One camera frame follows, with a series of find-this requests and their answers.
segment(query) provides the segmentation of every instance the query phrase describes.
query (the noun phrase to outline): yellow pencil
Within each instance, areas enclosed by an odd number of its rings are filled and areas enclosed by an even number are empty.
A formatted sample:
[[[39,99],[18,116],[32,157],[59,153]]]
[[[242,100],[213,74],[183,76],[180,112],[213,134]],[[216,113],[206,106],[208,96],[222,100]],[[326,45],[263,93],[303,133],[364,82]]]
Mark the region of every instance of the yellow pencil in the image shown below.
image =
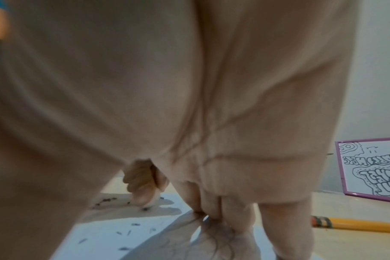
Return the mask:
[[[311,217],[313,227],[390,233],[390,223],[344,218]]]

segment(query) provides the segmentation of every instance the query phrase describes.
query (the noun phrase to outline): table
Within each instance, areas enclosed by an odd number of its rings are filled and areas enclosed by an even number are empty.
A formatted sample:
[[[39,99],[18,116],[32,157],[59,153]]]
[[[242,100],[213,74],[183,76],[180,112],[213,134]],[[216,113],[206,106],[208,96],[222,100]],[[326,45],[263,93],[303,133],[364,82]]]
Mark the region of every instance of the table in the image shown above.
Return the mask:
[[[127,193],[121,177],[115,177],[103,193]],[[176,193],[169,185],[166,193]],[[343,194],[315,192],[313,215],[390,222],[390,203]],[[257,208],[256,225],[261,226]],[[325,260],[390,260],[390,234],[349,230],[314,229],[315,253]]]

